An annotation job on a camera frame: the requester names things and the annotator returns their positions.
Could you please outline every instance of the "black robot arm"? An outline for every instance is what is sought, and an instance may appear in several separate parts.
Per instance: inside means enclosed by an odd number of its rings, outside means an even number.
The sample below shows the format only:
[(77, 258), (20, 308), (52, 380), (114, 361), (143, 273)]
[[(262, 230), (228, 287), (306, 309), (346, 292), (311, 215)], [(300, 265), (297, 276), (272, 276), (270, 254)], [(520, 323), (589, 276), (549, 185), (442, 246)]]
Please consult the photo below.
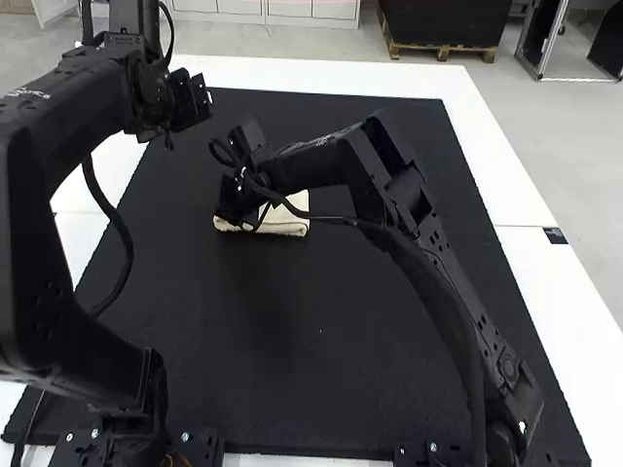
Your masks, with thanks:
[(209, 118), (202, 76), (168, 72), (158, 5), (112, 0), (103, 44), (0, 95), (0, 377), (88, 401), (112, 438), (129, 419), (139, 438), (160, 430), (164, 364), (78, 305), (50, 198), (108, 136), (145, 141)]
[(463, 272), (413, 149), (396, 128), (382, 111), (272, 152), (258, 124), (247, 121), (230, 133), (230, 147), (217, 152), (235, 173), (223, 177), (216, 214), (240, 226), (264, 202), (347, 185), (357, 217), (343, 223), (362, 230), (403, 270), (457, 364), (472, 414), (471, 465), (519, 465), (543, 409), (542, 393)]

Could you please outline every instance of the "folded towel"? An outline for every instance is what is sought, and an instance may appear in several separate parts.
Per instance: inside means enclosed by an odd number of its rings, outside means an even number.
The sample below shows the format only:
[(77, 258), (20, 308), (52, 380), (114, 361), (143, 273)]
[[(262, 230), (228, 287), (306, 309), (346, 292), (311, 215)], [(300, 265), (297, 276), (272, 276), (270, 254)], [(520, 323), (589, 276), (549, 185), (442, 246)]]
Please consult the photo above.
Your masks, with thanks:
[[(289, 196), (288, 200), (302, 211), (310, 210), (310, 193), (307, 190)], [(265, 207), (266, 204), (259, 208), (258, 216), (264, 212)], [(221, 232), (244, 232), (253, 229), (253, 227), (248, 224), (244, 224), (244, 229), (241, 229), (218, 216), (214, 216), (214, 227), (217, 231)], [(309, 220), (300, 219), (288, 211), (283, 205), (279, 205), (276, 209), (269, 207), (264, 222), (256, 233), (305, 236), (309, 229)]]

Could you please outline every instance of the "white table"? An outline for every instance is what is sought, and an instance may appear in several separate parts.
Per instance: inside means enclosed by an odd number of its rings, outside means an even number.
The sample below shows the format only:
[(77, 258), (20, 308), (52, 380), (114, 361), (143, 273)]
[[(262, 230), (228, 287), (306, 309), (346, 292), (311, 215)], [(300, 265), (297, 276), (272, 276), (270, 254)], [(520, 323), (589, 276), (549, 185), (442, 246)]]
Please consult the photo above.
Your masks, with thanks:
[[(569, 245), (552, 245), (542, 227), (557, 223), (494, 116), (461, 66), (303, 61), (178, 55), (172, 69), (202, 72), (214, 88), (441, 98), (485, 206), (528, 306), (594, 467), (621, 465), (623, 334)], [(214, 111), (219, 105), (215, 102)], [(145, 146), (122, 134), (93, 154), (103, 191), (117, 204)], [(52, 200), (74, 283), (101, 239), (107, 219), (92, 201), (80, 170)], [(0, 425), (22, 387), (0, 384)], [(13, 447), (0, 445), (9, 463)], [(32, 448), (24, 465), (44, 466), (53, 448)], [(387, 462), (260, 455), (226, 455), (230, 467), (368, 466)]]

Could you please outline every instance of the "black rubber mat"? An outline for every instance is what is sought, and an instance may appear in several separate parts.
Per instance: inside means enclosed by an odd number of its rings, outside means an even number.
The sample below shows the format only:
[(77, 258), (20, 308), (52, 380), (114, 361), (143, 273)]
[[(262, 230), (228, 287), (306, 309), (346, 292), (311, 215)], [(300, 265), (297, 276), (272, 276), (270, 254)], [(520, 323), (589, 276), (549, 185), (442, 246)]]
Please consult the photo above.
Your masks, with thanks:
[[(102, 320), (164, 356), (172, 433), (213, 426), (227, 449), (391, 458), (396, 443), (470, 449), (465, 395), (416, 293), (356, 230), (311, 224), (306, 238), (223, 234), (212, 226), (222, 168), (207, 152), (254, 115), (275, 147), (395, 108), (420, 156), (448, 237), (500, 331), (524, 355), (547, 405), (533, 460), (590, 465), (441, 101), (214, 90), (215, 117), (151, 144), (120, 210), (134, 237), (127, 289)], [(348, 192), (311, 193), (311, 210), (350, 213)], [(123, 249), (108, 229), (78, 287), (106, 293)], [(6, 428), (29, 415), (26, 393)], [(32, 441), (89, 422), (51, 397)]]

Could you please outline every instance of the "floor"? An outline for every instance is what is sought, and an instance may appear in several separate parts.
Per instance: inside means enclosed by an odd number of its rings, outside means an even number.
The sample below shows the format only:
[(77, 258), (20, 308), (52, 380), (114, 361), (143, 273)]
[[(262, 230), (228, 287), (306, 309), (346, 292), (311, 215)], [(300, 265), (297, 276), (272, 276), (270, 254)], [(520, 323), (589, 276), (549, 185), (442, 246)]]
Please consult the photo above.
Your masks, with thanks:
[[(97, 21), (96, 30), (104, 24)], [(76, 18), (42, 31), (35, 17), (0, 15), (0, 92), (49, 71), (73, 47), (79, 29)], [(451, 54), (450, 62), (469, 71), (623, 329), (623, 243), (618, 241), (623, 237), (623, 85), (535, 83), (513, 57), (520, 29), (520, 24), (506, 28), (495, 65), (469, 54)], [(575, 49), (578, 58), (577, 49), (584, 46), (575, 32), (568, 28), (560, 40), (567, 38), (561, 48)], [(354, 31), (178, 21), (176, 36), (180, 54), (389, 61), (367, 1)], [(401, 59), (435, 62), (431, 54)], [(551, 71), (582, 73), (584, 63), (577, 66), (553, 62)]]

